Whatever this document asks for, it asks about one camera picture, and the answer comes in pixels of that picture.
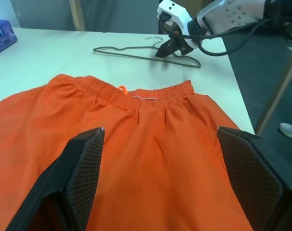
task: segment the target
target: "wire hanger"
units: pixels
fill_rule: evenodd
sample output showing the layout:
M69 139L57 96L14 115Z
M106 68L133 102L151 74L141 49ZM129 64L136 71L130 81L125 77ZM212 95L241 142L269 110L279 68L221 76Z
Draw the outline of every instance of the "wire hanger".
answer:
M149 38L146 38L146 39L160 39L161 41L158 41L158 42L154 43L152 46L124 47L124 48L96 47L96 48L93 49L93 52L94 53L98 52L98 53L103 53L103 54L119 55L119 56L124 56L124 57L151 60L151 61L158 61L158 62L164 62L164 63L176 64L176 65L180 65L180 66L194 67L194 68L200 68L202 66L201 63L197 59L194 59L194 58L189 57L189 56L179 56L179 55L176 55L175 53L173 53L174 57L190 59L193 62L195 62L196 65L183 64L183 63L167 60L167 59L164 59L164 58L149 58L149 57L136 56L136 55L131 55L131 54L121 54L121 53L114 53L114 52L108 52L108 51L100 51L102 49L112 49L112 50L116 50L116 51L124 51L124 50L128 50L128 49L154 49L154 50L158 50L158 48L155 45L163 42L163 39L161 37L156 37L156 36L152 36L152 37L149 37Z

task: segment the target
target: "tissue box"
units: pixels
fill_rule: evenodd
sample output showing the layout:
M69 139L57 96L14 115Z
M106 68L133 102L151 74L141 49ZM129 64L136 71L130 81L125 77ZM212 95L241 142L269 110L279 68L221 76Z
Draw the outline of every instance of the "tissue box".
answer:
M12 30L8 20L0 19L0 52L11 46L17 41L17 38Z

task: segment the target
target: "black floor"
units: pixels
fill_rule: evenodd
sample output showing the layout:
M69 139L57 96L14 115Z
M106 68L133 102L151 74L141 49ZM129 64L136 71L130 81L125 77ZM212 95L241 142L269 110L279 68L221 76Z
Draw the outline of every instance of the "black floor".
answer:
M224 38L226 49L230 50L244 37L236 34ZM264 33L252 37L241 50L229 55L253 127L291 57L290 47L292 44L283 38ZM292 123L292 80L262 135L280 154L291 157L292 140L278 130L281 122Z

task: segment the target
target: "elastic waistband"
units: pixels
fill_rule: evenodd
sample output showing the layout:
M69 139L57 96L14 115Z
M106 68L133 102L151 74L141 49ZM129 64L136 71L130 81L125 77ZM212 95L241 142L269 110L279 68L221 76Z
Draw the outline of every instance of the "elastic waistband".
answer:
M167 106L178 103L194 94L190 80L160 90L137 89L128 91L128 94L125 95L122 90L92 76L75 79L78 85L90 95L100 98L106 103L115 103L124 108Z

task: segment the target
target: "orange shorts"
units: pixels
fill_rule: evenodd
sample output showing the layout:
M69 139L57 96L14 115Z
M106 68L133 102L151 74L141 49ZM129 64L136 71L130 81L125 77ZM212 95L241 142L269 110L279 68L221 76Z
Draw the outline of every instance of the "orange shorts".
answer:
M121 90L59 75L0 102L0 231L70 138L105 128L88 231L251 231L231 188L218 126L234 123L190 81Z

